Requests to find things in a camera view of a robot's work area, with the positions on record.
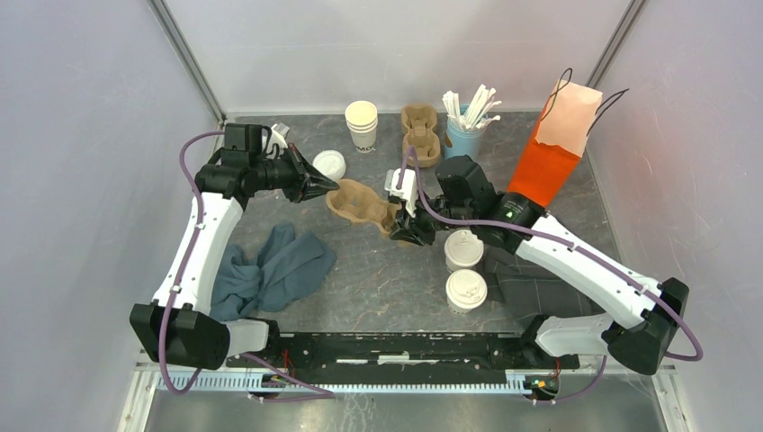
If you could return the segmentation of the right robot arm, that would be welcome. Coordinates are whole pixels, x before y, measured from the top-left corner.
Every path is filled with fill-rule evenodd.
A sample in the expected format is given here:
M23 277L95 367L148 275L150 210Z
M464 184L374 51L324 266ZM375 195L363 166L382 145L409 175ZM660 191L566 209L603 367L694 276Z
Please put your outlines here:
M610 355L628 369L654 375L686 326L688 286L659 282L616 262L574 235L543 207L519 193L492 193L482 201L389 191L401 204L392 239L429 245L440 230L469 229L484 244L540 266L585 294L602 313L577 318L539 315L519 344L522 360L542 367L554 357Z

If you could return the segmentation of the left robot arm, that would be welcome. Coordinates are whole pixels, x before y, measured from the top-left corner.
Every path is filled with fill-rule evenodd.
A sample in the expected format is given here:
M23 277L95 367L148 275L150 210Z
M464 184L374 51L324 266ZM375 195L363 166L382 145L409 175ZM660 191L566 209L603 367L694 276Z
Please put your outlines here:
M281 190L293 203L338 189L292 144L278 158L260 148L220 148L195 175L191 215L175 260L147 304L137 303L130 325L149 358L161 365L216 370L248 353L261 366L275 365L283 343L258 319L223 322L211 315L213 284L223 252L248 200Z

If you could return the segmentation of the orange paper bag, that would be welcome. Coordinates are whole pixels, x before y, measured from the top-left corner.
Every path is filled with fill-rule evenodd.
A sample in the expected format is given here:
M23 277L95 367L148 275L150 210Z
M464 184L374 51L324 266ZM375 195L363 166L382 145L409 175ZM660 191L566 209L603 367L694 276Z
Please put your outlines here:
M518 160L507 191L546 207L582 159L588 138L604 113L627 89L608 97L572 81L567 68L553 85Z

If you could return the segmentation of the stack of white lids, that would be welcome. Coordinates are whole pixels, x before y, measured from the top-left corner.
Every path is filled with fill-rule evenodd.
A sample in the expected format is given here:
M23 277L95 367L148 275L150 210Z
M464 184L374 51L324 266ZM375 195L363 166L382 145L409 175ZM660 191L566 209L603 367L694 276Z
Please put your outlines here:
M346 173L344 156L336 150L324 150L317 154L312 165L324 176L338 182Z

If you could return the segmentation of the lidded white coffee cup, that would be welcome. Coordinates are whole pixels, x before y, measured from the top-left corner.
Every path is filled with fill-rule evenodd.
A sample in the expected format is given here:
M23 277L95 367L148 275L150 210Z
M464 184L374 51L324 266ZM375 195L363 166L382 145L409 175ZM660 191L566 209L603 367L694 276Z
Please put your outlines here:
M449 275L445 291L450 309L454 313L464 314L486 301L488 286L479 273L471 269L460 269Z

